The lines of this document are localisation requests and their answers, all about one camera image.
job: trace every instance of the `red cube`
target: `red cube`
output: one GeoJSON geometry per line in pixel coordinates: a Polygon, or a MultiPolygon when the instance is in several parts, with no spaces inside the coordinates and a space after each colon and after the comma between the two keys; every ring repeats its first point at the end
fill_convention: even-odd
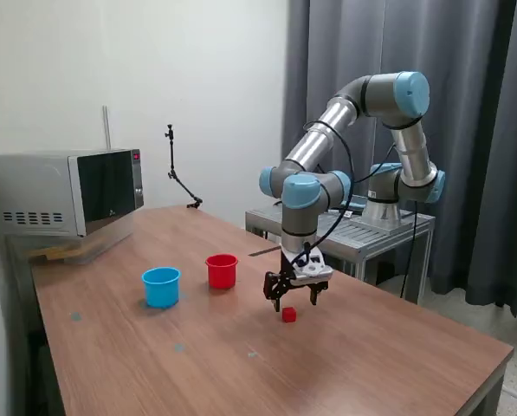
{"type": "Polygon", "coordinates": [[[293,307],[283,308],[281,310],[281,319],[284,322],[295,322],[296,321],[296,309],[293,307]]]}

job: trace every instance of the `black cable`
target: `black cable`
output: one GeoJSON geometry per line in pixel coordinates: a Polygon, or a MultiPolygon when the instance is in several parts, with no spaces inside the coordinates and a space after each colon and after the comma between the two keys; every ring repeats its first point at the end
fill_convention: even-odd
{"type": "Polygon", "coordinates": [[[416,225],[417,225],[417,202],[414,201],[414,228],[412,231],[412,241],[410,242],[410,251],[408,253],[408,261],[406,262],[406,270],[404,271],[403,287],[400,289],[400,297],[404,294],[404,285],[406,284],[406,278],[410,270],[410,263],[412,261],[412,251],[414,250],[414,240],[416,239],[416,225]]]}
{"type": "Polygon", "coordinates": [[[385,162],[388,160],[389,158],[389,155],[391,154],[391,151],[395,148],[395,144],[393,143],[391,145],[391,147],[389,147],[389,150],[387,151],[387,154],[385,155],[385,157],[383,158],[383,160],[381,161],[381,163],[378,165],[378,167],[376,167],[372,173],[370,173],[369,175],[366,175],[364,176],[362,179],[359,179],[357,180],[355,183],[359,184],[360,182],[364,182],[366,179],[369,179],[371,178],[373,175],[375,175],[379,169],[381,169],[381,166],[383,166],[385,164],[385,162]]]}
{"type": "Polygon", "coordinates": [[[323,241],[327,237],[329,237],[329,235],[333,232],[333,230],[335,230],[337,225],[339,225],[339,223],[341,222],[341,220],[345,216],[345,213],[348,211],[348,207],[351,204],[352,193],[354,192],[354,166],[352,165],[352,155],[351,155],[350,147],[346,144],[345,139],[343,139],[343,137],[339,134],[339,132],[337,130],[335,130],[333,127],[331,127],[329,124],[325,123],[324,121],[321,121],[321,120],[310,121],[307,124],[305,124],[302,128],[304,128],[304,130],[308,131],[308,128],[310,126],[312,126],[313,124],[316,124],[316,123],[321,124],[322,126],[325,126],[325,127],[329,128],[332,132],[334,132],[335,135],[337,136],[337,138],[341,141],[341,144],[343,145],[343,147],[345,148],[346,156],[348,157],[348,163],[350,165],[350,171],[351,171],[351,176],[350,176],[350,178],[351,178],[351,188],[349,189],[349,192],[348,192],[348,198],[346,199],[345,209],[340,212],[340,214],[337,217],[337,219],[335,220],[335,222],[332,224],[331,227],[329,227],[329,230],[327,230],[327,232],[323,236],[318,238],[313,244],[311,244],[309,246],[305,245],[304,250],[301,252],[301,254],[299,254],[297,257],[295,257],[291,261],[291,264],[295,264],[296,261],[299,258],[301,258],[302,256],[305,256],[305,255],[307,256],[307,259],[309,259],[310,251],[312,251],[312,249],[314,247],[317,247],[318,245],[323,243],[323,241]]]}

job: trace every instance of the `microwave window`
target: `microwave window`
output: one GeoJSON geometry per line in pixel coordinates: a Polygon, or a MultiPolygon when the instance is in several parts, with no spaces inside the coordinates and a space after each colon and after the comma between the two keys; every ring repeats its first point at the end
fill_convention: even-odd
{"type": "Polygon", "coordinates": [[[77,159],[87,234],[135,210],[131,152],[77,159]]]}

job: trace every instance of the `aluminum arm segment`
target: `aluminum arm segment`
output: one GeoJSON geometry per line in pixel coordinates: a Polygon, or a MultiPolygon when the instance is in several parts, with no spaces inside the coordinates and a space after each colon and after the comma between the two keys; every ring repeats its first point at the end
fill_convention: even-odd
{"type": "MultiPolygon", "coordinates": [[[[277,301],[276,309],[279,309],[281,296],[293,287],[306,284],[317,295],[326,289],[326,281],[333,272],[324,265],[317,248],[309,253],[306,261],[302,257],[296,261],[296,257],[306,244],[315,241],[318,216],[329,207],[339,207],[341,202],[351,197],[349,192],[354,179],[343,172],[310,173],[333,148],[333,141],[337,138],[334,131],[342,134],[362,115],[379,117],[392,132],[402,163],[398,174],[400,180],[409,187],[422,187],[437,176],[420,124],[429,102],[429,84],[421,73],[401,72],[358,78],[327,103],[326,111],[318,119],[320,122],[312,124],[279,166],[262,170],[262,192],[281,198],[283,203],[281,273],[268,273],[264,285],[266,297],[277,301]],[[281,282],[289,272],[294,276],[281,282]],[[325,286],[317,289],[317,285],[311,282],[324,283],[325,286]]],[[[315,295],[311,296],[313,304],[315,295]]]]}

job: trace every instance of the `metal rod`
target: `metal rod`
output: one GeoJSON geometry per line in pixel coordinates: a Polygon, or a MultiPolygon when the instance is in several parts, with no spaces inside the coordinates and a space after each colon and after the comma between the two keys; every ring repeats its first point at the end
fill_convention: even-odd
{"type": "Polygon", "coordinates": [[[106,140],[106,149],[112,149],[112,141],[110,139],[110,123],[108,119],[108,106],[102,106],[102,119],[104,120],[104,137],[106,140]]]}

